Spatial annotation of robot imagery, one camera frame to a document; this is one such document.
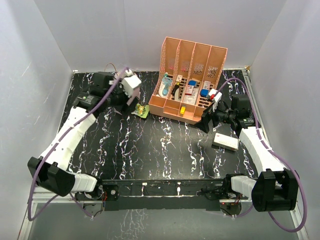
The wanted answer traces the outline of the green candy packet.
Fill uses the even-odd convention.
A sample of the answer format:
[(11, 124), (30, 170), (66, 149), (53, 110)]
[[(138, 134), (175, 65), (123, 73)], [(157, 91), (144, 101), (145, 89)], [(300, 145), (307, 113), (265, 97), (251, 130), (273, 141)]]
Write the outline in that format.
[(132, 112), (132, 114), (134, 114), (142, 119), (146, 119), (149, 112), (150, 112), (149, 105), (141, 105), (141, 104), (137, 103), (135, 106), (135, 110)]

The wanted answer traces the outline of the pale pink paper bag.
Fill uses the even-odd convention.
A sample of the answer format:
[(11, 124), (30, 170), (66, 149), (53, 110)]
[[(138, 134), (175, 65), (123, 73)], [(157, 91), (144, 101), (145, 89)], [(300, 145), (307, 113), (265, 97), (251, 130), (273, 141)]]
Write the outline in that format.
[(140, 99), (142, 81), (130, 68), (125, 67), (116, 71), (108, 82), (106, 101), (113, 106), (130, 106), (135, 99)]

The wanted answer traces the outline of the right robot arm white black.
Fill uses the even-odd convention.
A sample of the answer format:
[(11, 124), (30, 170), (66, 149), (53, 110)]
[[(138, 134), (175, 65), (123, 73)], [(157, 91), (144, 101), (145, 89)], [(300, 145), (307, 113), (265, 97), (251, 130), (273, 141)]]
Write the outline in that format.
[(250, 98), (246, 94), (234, 94), (228, 106), (221, 97), (220, 92), (208, 95), (211, 104), (203, 111), (196, 127), (208, 133), (209, 123), (230, 125), (236, 137), (216, 133), (212, 144), (231, 151), (237, 151), (239, 144), (243, 144), (258, 173), (257, 179), (242, 173), (227, 174), (223, 180), (223, 194), (230, 199), (243, 195), (252, 201), (258, 212), (294, 210), (299, 188), (297, 175), (271, 154), (271, 147), (255, 121)]

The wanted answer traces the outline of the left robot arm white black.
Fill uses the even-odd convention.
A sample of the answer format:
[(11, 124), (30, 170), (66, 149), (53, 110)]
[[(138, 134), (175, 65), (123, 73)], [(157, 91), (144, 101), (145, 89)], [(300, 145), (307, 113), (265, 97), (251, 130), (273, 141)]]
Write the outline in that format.
[(31, 193), (39, 186), (61, 197), (86, 192), (91, 199), (97, 200), (103, 195), (104, 188), (98, 184), (98, 179), (87, 173), (69, 172), (69, 161), (87, 130), (107, 108), (113, 107), (121, 115), (135, 110), (142, 81), (130, 69), (116, 74), (95, 72), (91, 81), (91, 85), (75, 98), (65, 123), (51, 144), (39, 157), (29, 159)]

